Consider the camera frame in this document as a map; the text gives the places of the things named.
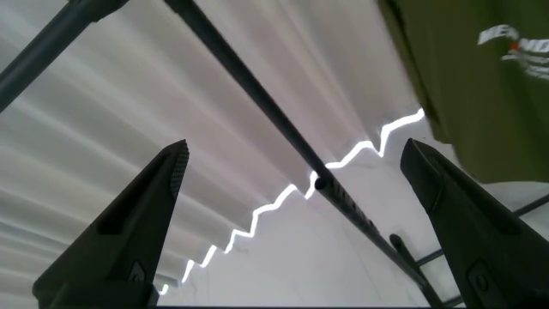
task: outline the black metal bar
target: black metal bar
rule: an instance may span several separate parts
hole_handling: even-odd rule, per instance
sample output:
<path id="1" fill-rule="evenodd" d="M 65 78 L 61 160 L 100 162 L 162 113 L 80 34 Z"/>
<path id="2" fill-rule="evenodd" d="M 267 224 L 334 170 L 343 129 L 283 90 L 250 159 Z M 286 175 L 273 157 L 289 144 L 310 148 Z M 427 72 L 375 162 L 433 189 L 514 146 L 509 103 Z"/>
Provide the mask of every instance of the black metal bar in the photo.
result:
<path id="1" fill-rule="evenodd" d="M 443 307 L 444 308 L 453 308 L 459 304 L 461 304 L 463 302 L 463 298 L 461 295 L 457 295 L 456 297 L 453 297 L 449 300 L 446 300 L 444 303 L 443 303 Z"/>
<path id="2" fill-rule="evenodd" d="M 278 107 L 273 98 L 267 93 L 261 83 L 254 77 L 236 52 L 223 39 L 215 26 L 208 20 L 198 6 L 190 0 L 165 0 L 165 3 L 177 13 L 181 19 L 192 29 L 198 39 L 218 59 L 232 78 L 242 89 L 256 102 L 257 106 L 265 113 L 282 135 L 293 145 L 305 161 L 313 168 L 320 179 L 331 184 L 329 189 L 323 191 L 323 195 L 357 227 L 374 244 L 381 249 L 393 262 L 395 262 L 406 274 L 420 286 L 425 286 L 426 281 L 414 271 L 395 252 L 390 244 L 383 239 L 376 229 L 368 227 L 370 222 L 365 214 L 356 206 L 356 203 L 337 182 L 335 176 L 324 165 L 309 143 L 301 136 L 296 127 Z"/>
<path id="3" fill-rule="evenodd" d="M 536 210 L 537 208 L 549 203 L 549 194 L 544 195 L 543 197 L 540 197 L 536 199 L 535 201 L 520 207 L 519 209 L 515 210 L 515 215 L 521 216 L 529 213 L 530 211 Z M 440 258 L 442 255 L 444 255 L 442 249 L 438 249 L 435 252 L 429 253 L 428 255 L 420 258 L 418 262 L 418 266 L 423 266 L 437 258 Z"/>
<path id="4" fill-rule="evenodd" d="M 419 275 L 422 276 L 427 282 L 427 284 L 423 288 L 421 288 L 421 293 L 423 294 L 429 305 L 432 308 L 440 308 L 443 305 L 443 302 L 440 300 L 437 292 L 427 280 L 427 277 L 425 277 L 419 266 L 415 263 L 415 260 L 413 259 L 412 254 L 410 253 L 408 248 L 406 248 L 406 244 L 404 244 L 404 241 L 397 234 L 391 234 L 389 236 L 389 240 L 398 252 L 398 254 L 400 254 L 401 257 L 404 258 L 404 260 L 408 263 L 408 265 L 414 268 L 415 271 L 417 271 Z"/>
<path id="5" fill-rule="evenodd" d="M 69 1 L 0 74 L 0 112 L 11 104 L 86 27 L 128 0 Z"/>

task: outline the green fabric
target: green fabric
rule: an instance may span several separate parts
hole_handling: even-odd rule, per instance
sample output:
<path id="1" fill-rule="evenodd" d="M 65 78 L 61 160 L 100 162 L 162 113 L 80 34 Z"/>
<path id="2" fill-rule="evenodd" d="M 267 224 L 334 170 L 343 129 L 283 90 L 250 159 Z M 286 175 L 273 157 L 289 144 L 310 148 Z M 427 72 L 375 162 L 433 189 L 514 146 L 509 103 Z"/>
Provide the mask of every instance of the green fabric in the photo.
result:
<path id="1" fill-rule="evenodd" d="M 549 0 L 378 3 L 433 135 L 467 172 L 549 182 Z"/>

